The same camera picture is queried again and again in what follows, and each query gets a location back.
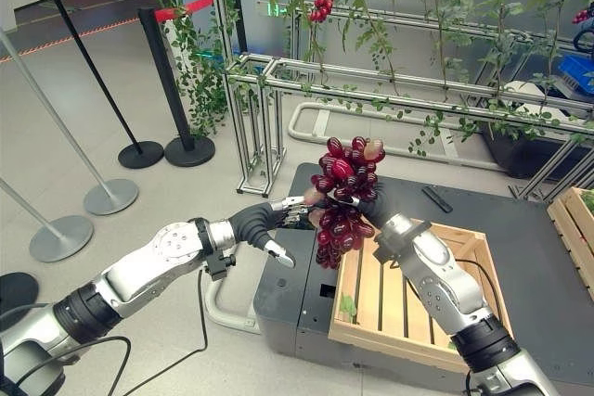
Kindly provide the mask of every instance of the grape cluster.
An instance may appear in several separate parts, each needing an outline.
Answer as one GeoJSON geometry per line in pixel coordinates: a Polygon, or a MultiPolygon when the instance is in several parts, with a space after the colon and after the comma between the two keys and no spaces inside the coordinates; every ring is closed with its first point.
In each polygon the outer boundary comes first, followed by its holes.
{"type": "Polygon", "coordinates": [[[586,20],[590,19],[590,15],[588,14],[588,10],[587,9],[583,9],[581,10],[579,13],[577,13],[574,17],[574,19],[572,20],[572,23],[577,24],[577,23],[582,23],[586,20]]]}
{"type": "Polygon", "coordinates": [[[309,19],[312,22],[323,22],[326,20],[326,16],[332,12],[333,4],[334,0],[315,0],[316,9],[309,13],[309,19]]]}
{"type": "Polygon", "coordinates": [[[375,184],[378,175],[376,163],[386,153],[380,140],[370,141],[362,136],[353,139],[350,147],[342,147],[338,138],[328,140],[328,153],[319,159],[322,175],[313,175],[317,198],[323,198],[324,210],[319,221],[314,222],[320,231],[317,234],[316,262],[323,268],[338,269],[341,256],[351,249],[361,249],[363,239],[372,237],[373,226],[361,220],[361,212],[326,194],[334,190],[338,200],[351,197],[372,201],[378,194],[375,184]]]}

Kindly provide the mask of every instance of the red barrier rope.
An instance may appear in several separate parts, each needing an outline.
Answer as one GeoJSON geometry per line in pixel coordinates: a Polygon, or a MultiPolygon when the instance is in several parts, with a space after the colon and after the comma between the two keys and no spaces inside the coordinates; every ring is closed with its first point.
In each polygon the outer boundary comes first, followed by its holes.
{"type": "MultiPolygon", "coordinates": [[[[186,14],[193,14],[196,11],[200,11],[207,6],[211,6],[214,3],[214,0],[195,0],[194,2],[190,2],[189,4],[184,5],[184,9],[186,14]]],[[[155,11],[155,19],[161,23],[165,22],[166,20],[171,20],[179,17],[177,11],[181,8],[165,8],[165,9],[158,9],[155,11]]]]}

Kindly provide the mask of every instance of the wooden crate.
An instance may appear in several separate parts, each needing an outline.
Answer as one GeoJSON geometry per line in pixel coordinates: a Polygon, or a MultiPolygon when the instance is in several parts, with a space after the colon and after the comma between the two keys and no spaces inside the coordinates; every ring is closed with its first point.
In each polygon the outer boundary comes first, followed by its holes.
{"type": "MultiPolygon", "coordinates": [[[[478,262],[489,273],[501,306],[499,318],[511,333],[485,235],[441,224],[434,224],[432,231],[445,241],[457,259],[478,262]]],[[[447,371],[466,373],[468,367],[450,344],[450,337],[429,317],[410,286],[405,287],[400,269],[390,269],[389,263],[382,266],[373,257],[376,248],[377,244],[369,238],[361,251],[353,250],[342,257],[329,338],[447,371]],[[354,318],[341,311],[342,296],[353,299],[354,318]]],[[[495,296],[481,270],[471,263],[460,262],[459,265],[476,279],[493,312],[497,313],[495,296]]]]}
{"type": "Polygon", "coordinates": [[[582,200],[582,192],[572,187],[555,198],[547,211],[594,300],[594,216],[582,200]]]}

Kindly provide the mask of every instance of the gray floor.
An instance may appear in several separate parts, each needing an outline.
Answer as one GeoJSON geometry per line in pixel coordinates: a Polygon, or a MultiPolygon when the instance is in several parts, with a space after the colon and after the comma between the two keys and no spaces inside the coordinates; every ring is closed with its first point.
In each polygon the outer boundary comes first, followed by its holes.
{"type": "MultiPolygon", "coordinates": [[[[138,138],[166,144],[174,136],[174,124],[140,25],[124,25],[84,40],[138,138]]],[[[129,178],[140,187],[140,196],[129,209],[108,217],[90,216],[96,228],[91,242],[71,258],[53,264],[31,258],[27,247],[39,225],[8,196],[0,194],[0,272],[34,275],[40,283],[39,301],[62,298],[125,253],[143,246],[168,223],[196,216],[223,218],[261,200],[235,192],[239,169],[228,126],[214,138],[217,153],[206,165],[180,169],[162,161],[143,171],[128,171],[116,160],[116,154],[128,142],[75,44],[47,48],[25,57],[25,61],[105,178],[129,178]]],[[[285,98],[285,123],[300,100],[285,98]]],[[[84,214],[83,197],[95,185],[94,179],[45,114],[13,62],[0,64],[0,107],[1,176],[48,219],[84,214]]],[[[336,134],[352,135],[356,122],[355,133],[380,135],[389,144],[398,144],[399,133],[388,123],[332,119],[331,131],[336,134]]],[[[295,168],[316,160],[323,152],[322,146],[287,136],[286,142],[288,156],[271,198],[287,194],[295,168]]],[[[499,172],[397,157],[388,157],[379,172],[505,196],[511,182],[499,172]]],[[[240,248],[238,266],[220,295],[222,307],[237,313],[246,311],[264,260],[261,252],[240,248]]],[[[113,331],[134,343],[120,394],[200,344],[195,280],[196,276],[191,275],[173,283],[159,299],[113,331]]],[[[374,377],[368,371],[348,372],[283,357],[270,351],[259,336],[211,322],[207,325],[209,350],[138,394],[439,394],[374,377]]],[[[79,364],[69,367],[67,384],[60,394],[105,394],[122,353],[119,346],[96,347],[79,364]]]]}

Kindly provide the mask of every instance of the black stanchion post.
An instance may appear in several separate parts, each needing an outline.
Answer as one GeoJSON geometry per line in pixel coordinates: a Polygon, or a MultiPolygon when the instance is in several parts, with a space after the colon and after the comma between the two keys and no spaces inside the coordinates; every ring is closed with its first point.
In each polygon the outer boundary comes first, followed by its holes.
{"type": "Polygon", "coordinates": [[[169,65],[169,59],[162,40],[161,28],[155,19],[155,10],[153,8],[139,8],[138,17],[147,36],[150,53],[155,60],[163,91],[167,97],[169,109],[179,133],[179,137],[165,148],[165,158],[175,166],[198,166],[214,156],[214,143],[210,138],[194,138],[189,132],[186,113],[175,85],[174,72],[171,65],[169,65]]]}
{"type": "Polygon", "coordinates": [[[144,167],[152,166],[163,157],[163,147],[159,143],[156,143],[154,141],[142,141],[140,143],[136,141],[136,138],[132,134],[132,131],[128,126],[128,123],[123,118],[123,115],[120,112],[120,109],[118,108],[117,104],[113,100],[113,97],[111,97],[108,87],[103,82],[103,79],[101,78],[101,75],[99,74],[99,71],[95,66],[95,63],[93,62],[93,59],[91,59],[88,52],[86,51],[83,41],[81,40],[81,36],[76,31],[76,28],[74,28],[74,24],[72,23],[72,20],[68,15],[68,11],[66,11],[64,4],[62,4],[61,0],[53,1],[56,4],[56,7],[58,8],[60,16],[64,19],[66,26],[71,32],[71,35],[74,38],[74,42],[76,42],[79,50],[83,54],[84,60],[89,66],[89,69],[91,69],[91,71],[95,75],[95,79],[101,87],[103,94],[108,99],[108,102],[110,103],[111,108],[118,117],[118,120],[122,124],[123,129],[132,141],[131,146],[125,147],[120,152],[120,154],[118,155],[118,161],[121,163],[122,166],[127,167],[129,169],[142,169],[144,167]]]}
{"type": "Polygon", "coordinates": [[[235,9],[238,11],[238,20],[235,22],[235,29],[238,34],[239,52],[246,53],[248,51],[248,41],[245,36],[245,24],[243,23],[243,8],[241,0],[234,0],[235,9]]]}

